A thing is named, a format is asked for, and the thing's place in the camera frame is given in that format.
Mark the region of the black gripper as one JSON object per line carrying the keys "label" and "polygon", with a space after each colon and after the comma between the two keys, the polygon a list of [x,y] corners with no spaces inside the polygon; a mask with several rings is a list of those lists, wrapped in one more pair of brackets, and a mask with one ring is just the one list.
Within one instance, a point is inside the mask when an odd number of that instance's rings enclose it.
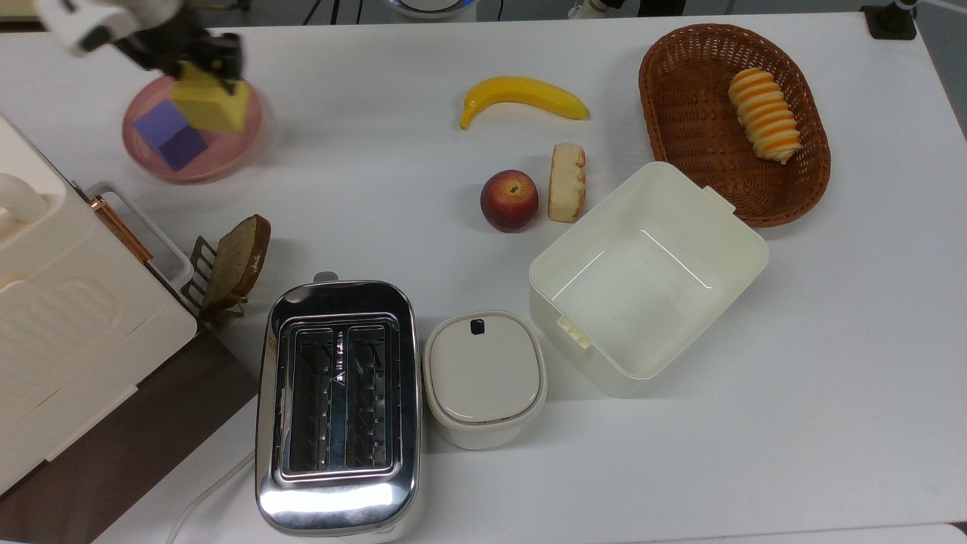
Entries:
{"label": "black gripper", "polygon": [[146,71],[160,71],[179,82],[184,61],[198,46],[199,68],[221,82],[243,78],[242,38],[236,33],[211,36],[194,11],[180,9],[159,26],[143,29],[113,43],[114,48]]}

